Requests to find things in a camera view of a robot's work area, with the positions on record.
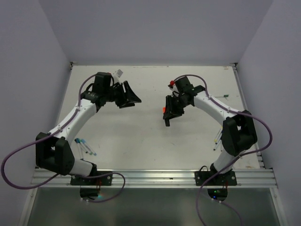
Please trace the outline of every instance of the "pen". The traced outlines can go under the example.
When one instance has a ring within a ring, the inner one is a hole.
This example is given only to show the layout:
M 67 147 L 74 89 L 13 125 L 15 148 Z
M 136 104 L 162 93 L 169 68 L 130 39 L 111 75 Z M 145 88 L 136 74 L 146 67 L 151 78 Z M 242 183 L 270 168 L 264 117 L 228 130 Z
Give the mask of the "pen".
M 76 142 L 76 144 L 77 144 L 77 146 L 78 146 L 78 148 L 79 148 L 80 150 L 82 150 L 84 153 L 87 153 L 87 154 L 88 154 L 88 151 L 86 151 L 86 150 L 81 146 L 80 140 L 79 140 L 78 138 L 75 139 L 75 142 Z
M 218 146 L 221 144 L 221 142 L 222 142 L 222 140 L 219 140 L 219 141 L 216 143 L 216 145 L 215 145 L 214 148 L 213 148 L 214 151 L 218 148 Z
M 88 148 L 82 141 L 81 139 L 79 139 L 79 143 L 81 145 L 81 147 L 86 150 L 86 153 L 89 153 L 89 155 L 93 155 L 93 152 L 90 150 L 90 148 Z
M 83 153 L 82 153 L 82 149 L 80 148 L 80 145 L 79 145 L 77 139 L 75 139 L 74 141 L 76 142 L 76 146 L 77 146 L 77 149 L 79 151 L 79 157 L 80 157 L 81 160 L 83 160 L 84 156 L 83 156 Z
M 91 148 L 91 146 L 84 140 L 84 139 L 81 139 L 81 142 L 84 144 L 84 146 L 91 151 L 91 153 L 93 155 L 96 155 L 95 151 L 93 151 L 93 149 Z
M 214 138 L 214 142 L 217 142 L 217 138 L 219 137 L 220 133 L 222 132 L 222 127 L 220 128 L 220 130 L 218 131 L 217 135 Z

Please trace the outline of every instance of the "cable clip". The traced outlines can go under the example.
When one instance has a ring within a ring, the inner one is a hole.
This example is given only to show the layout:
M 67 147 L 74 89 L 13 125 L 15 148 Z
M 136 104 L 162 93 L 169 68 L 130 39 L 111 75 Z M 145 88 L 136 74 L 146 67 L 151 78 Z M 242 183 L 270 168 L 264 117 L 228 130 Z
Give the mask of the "cable clip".
M 57 126 L 57 130 L 60 131 L 60 132 L 63 131 L 61 126 Z

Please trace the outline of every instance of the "metal frame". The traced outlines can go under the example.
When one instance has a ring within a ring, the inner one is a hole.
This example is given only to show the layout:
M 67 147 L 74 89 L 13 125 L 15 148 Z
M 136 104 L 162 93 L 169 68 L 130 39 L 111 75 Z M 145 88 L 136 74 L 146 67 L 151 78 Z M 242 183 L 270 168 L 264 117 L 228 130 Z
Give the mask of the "metal frame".
M 122 173 L 127 182 L 126 188 L 198 188 L 194 179 L 197 169 L 107 169 Z M 271 169 L 236 169 L 237 186 L 233 188 L 277 188 L 274 172 Z M 32 184 L 39 184 L 49 177 L 53 172 L 45 169 L 37 169 L 33 175 Z M 70 185 L 71 176 L 57 176 L 49 181 L 44 187 L 79 187 Z M 114 175 L 110 187 L 121 187 L 123 179 Z
M 246 100 L 241 89 L 236 64 L 230 64 L 233 69 L 238 90 L 240 92 L 243 107 L 247 109 Z M 269 188 L 275 210 L 281 226 L 287 226 L 288 222 L 284 214 L 284 209 L 278 194 L 277 182 L 272 169 L 265 169 L 261 153 L 257 154 L 260 169 L 235 169 L 237 186 L 231 188 Z M 199 187 L 195 184 L 194 172 L 197 169 L 162 169 L 162 170 L 145 170 L 145 169 L 106 169 L 120 172 L 126 177 L 126 188 L 195 188 Z M 33 175 L 32 184 L 36 185 L 53 176 L 53 172 L 45 169 L 36 169 Z M 57 176 L 43 187 L 79 187 L 70 185 L 71 176 Z M 112 179 L 112 188 L 120 188 L 123 184 L 122 177 L 114 175 Z M 218 188 L 219 186 L 205 186 L 205 188 Z M 25 226 L 28 223 L 37 189 L 29 192 L 23 213 L 21 215 L 19 226 Z

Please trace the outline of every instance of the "white object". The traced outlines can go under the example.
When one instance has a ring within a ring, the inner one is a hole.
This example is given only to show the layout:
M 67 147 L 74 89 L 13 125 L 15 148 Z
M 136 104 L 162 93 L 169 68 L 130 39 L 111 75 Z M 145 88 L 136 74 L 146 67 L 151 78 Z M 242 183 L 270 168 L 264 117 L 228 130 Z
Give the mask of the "white object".
M 53 133 L 64 125 L 74 114 L 77 105 L 70 111 L 70 113 L 59 123 L 59 125 L 52 130 L 50 133 Z M 65 140 L 68 141 L 71 145 L 72 141 L 75 139 L 75 136 L 79 130 L 84 126 L 84 124 L 96 114 L 96 105 L 91 103 L 89 100 L 82 99 L 80 103 L 80 111 L 74 117 L 74 119 L 62 129 L 62 131 L 55 135 L 57 138 L 65 137 Z M 74 160 L 74 165 L 70 171 L 71 175 L 84 175 L 88 176 L 91 172 L 92 164 L 85 160 L 76 159 Z
M 211 98 L 214 99 L 216 102 L 218 102 L 220 105 L 224 106 L 228 110 L 225 111 L 225 110 L 221 109 L 219 106 L 217 106 L 215 103 L 213 103 L 210 99 L 208 99 L 208 97 L 206 96 L 206 92 L 204 92 L 204 91 L 198 93 L 194 97 L 194 105 L 197 108 L 199 108 L 199 109 L 205 111 L 206 113 L 208 113 L 211 117 L 213 117 L 216 121 L 218 121 L 218 123 L 220 125 L 222 125 L 223 121 L 227 117 L 233 117 L 233 116 L 235 116 L 235 114 L 230 113 L 229 110 L 233 110 L 233 111 L 238 112 L 238 110 L 232 109 L 232 108 L 228 107 L 223 102 L 221 102 L 220 100 L 216 99 L 215 97 L 211 96 Z M 221 140 L 218 141 L 218 144 L 214 147 L 214 149 L 216 149 L 220 143 L 221 143 Z M 228 165 L 234 158 L 235 158 L 235 156 L 232 156 L 232 155 L 228 154 L 223 149 L 222 152 L 221 152 L 221 154 L 220 154 L 220 156 L 214 162 L 213 165 L 214 165 L 214 167 L 215 167 L 215 169 L 217 171 L 220 171 L 226 165 Z M 232 168 L 233 168 L 233 164 L 230 165 L 225 170 L 223 170 L 221 173 L 226 173 L 226 172 L 230 171 Z

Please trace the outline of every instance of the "marker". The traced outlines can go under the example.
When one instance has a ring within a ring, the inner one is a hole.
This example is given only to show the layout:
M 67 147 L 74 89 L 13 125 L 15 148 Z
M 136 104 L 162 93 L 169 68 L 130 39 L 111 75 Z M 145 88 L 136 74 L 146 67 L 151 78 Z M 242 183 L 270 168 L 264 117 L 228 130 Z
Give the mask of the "marker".
M 84 156 L 83 156 L 82 150 L 81 150 L 81 148 L 80 148 L 80 145 L 79 145 L 79 143 L 77 142 L 77 139 L 75 139 L 74 141 L 76 142 L 76 146 L 77 146 L 77 148 L 78 148 L 78 150 L 79 150 L 79 157 L 80 157 L 81 160 L 83 160 L 83 159 L 84 159 Z
M 218 131 L 217 135 L 214 138 L 214 142 L 217 142 L 217 138 L 219 137 L 220 133 L 222 132 L 222 127 L 220 128 L 220 130 Z
M 84 144 L 84 146 L 91 151 L 91 153 L 93 155 L 96 155 L 95 151 L 93 151 L 93 149 L 91 148 L 91 146 L 84 140 L 84 139 L 81 139 L 81 142 Z
M 226 98 L 226 97 L 229 97 L 229 94 L 225 94 L 225 95 L 222 95 L 222 96 L 215 96 L 215 98 Z
M 220 132 L 220 134 L 218 135 L 217 139 L 214 140 L 215 141 L 215 144 L 217 144 L 222 138 L 222 131 Z
M 214 148 L 213 148 L 214 151 L 218 148 L 218 146 L 221 144 L 221 142 L 222 142 L 222 140 L 219 140 L 219 141 L 217 142 L 217 144 L 216 144 L 216 145 L 214 146 Z
M 77 144 L 77 147 L 84 153 L 88 154 L 88 151 L 86 151 L 85 149 L 82 148 L 82 146 L 80 145 L 80 140 L 78 138 L 75 139 L 75 142 Z
M 93 155 L 93 152 L 90 150 L 90 148 L 88 148 L 88 147 L 81 141 L 81 139 L 79 139 L 79 141 L 80 141 L 81 147 L 82 147 L 84 150 L 86 150 L 86 153 L 89 153 L 89 155 Z

